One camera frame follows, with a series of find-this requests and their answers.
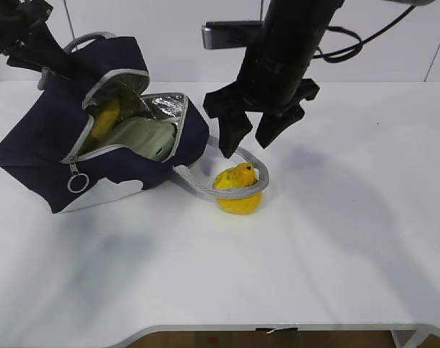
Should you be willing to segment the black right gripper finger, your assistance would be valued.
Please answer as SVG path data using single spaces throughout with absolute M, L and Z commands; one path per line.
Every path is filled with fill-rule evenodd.
M 219 124 L 219 148 L 224 158 L 230 158 L 249 134 L 253 125 L 243 109 L 220 109 L 217 116 Z
M 300 104 L 292 106 L 280 114 L 264 113 L 255 138 L 263 149 L 266 149 L 288 127 L 299 122 L 304 117 L 304 110 Z

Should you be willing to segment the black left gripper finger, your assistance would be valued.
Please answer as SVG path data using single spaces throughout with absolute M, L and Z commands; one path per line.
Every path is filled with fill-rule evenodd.
M 95 79 L 93 72 L 67 54 L 57 43 L 45 22 L 28 24 L 27 68 L 41 72 L 43 69 L 66 78 L 87 77 Z

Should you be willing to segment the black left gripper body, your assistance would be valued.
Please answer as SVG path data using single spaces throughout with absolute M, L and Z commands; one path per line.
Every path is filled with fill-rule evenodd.
M 47 1 L 0 1 L 0 55 L 7 64 L 40 71 L 53 67 L 53 38 Z

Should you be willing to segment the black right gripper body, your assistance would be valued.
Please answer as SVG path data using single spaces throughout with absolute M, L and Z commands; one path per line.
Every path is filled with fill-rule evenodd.
M 316 98 L 320 87 L 312 79 L 304 78 L 296 92 L 287 102 L 280 102 L 274 96 L 274 90 L 263 94 L 253 93 L 238 81 L 205 95 L 203 108 L 210 118 L 219 118 L 226 112 L 262 112 L 263 114 L 283 115 L 294 109 L 301 108 L 301 101 L 312 101 Z

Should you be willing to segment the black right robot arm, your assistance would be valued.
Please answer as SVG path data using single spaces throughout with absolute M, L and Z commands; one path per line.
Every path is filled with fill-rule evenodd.
M 219 147 L 229 158 L 254 128 L 248 112 L 261 120 L 255 138 L 268 147 L 305 114 L 302 100 L 312 100 L 319 88 L 304 79 L 342 1 L 272 1 L 262 28 L 246 48 L 235 81 L 206 94 L 203 108 L 219 124 Z

